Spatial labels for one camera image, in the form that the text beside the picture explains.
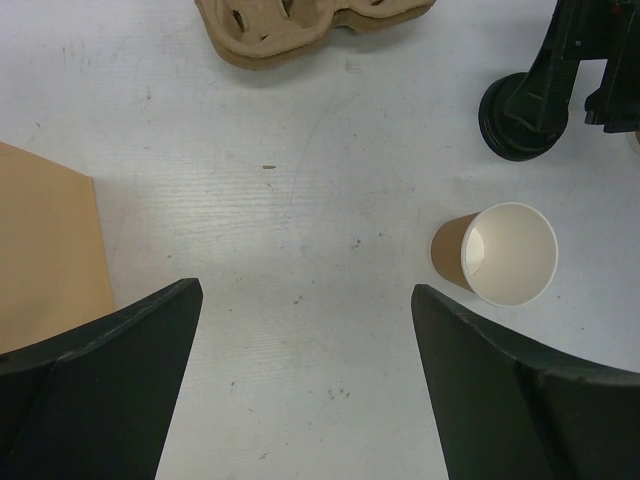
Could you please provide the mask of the brown paper coffee cup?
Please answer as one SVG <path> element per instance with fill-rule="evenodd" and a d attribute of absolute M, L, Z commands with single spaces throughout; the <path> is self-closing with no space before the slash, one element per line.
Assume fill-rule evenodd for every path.
<path fill-rule="evenodd" d="M 519 202 L 503 202 L 444 223 L 429 257 L 445 280 L 503 308 L 539 298 L 558 265 L 556 233 L 547 218 Z"/>

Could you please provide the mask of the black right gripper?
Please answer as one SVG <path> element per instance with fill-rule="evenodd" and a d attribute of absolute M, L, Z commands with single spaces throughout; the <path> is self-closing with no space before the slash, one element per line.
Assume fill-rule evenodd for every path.
<path fill-rule="evenodd" d="M 580 61 L 608 60 L 585 101 L 585 123 L 605 133 L 639 130 L 639 2 L 557 1 L 531 69 L 505 100 L 513 145 L 553 145 L 568 124 Z"/>

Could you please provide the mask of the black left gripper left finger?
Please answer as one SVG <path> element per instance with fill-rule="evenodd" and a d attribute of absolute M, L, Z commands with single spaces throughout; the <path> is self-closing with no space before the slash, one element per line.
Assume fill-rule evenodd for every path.
<path fill-rule="evenodd" d="M 2 478 L 154 478 L 202 303 L 181 279 L 2 354 Z"/>

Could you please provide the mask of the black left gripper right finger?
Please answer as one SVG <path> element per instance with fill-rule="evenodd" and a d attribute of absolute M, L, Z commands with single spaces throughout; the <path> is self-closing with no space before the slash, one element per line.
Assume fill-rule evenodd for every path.
<path fill-rule="evenodd" d="M 551 348 L 428 285 L 411 310 L 449 478 L 638 478 L 637 373 Z"/>

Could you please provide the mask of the brown paper bag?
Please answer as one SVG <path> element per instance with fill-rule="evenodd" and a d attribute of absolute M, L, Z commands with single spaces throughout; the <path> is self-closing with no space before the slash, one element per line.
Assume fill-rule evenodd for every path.
<path fill-rule="evenodd" d="M 113 310 L 92 178 L 2 144 L 2 352 Z"/>

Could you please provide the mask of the black plastic lid stack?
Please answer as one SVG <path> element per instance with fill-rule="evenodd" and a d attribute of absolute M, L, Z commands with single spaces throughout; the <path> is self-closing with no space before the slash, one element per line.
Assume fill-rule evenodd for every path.
<path fill-rule="evenodd" d="M 549 151 L 564 133 L 569 118 L 568 111 L 560 115 L 558 132 L 535 132 L 508 117 L 504 104 L 525 77 L 526 73 L 519 72 L 495 81 L 484 93 L 478 110 L 485 143 L 496 155 L 511 162 L 531 160 Z"/>

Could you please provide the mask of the brown pulp cup carrier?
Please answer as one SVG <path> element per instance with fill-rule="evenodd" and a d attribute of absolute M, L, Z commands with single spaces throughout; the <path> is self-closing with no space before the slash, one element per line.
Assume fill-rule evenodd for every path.
<path fill-rule="evenodd" d="M 432 1 L 197 1 L 218 55 L 246 70 L 277 66 L 320 45 L 330 31 L 363 34 L 424 15 Z"/>

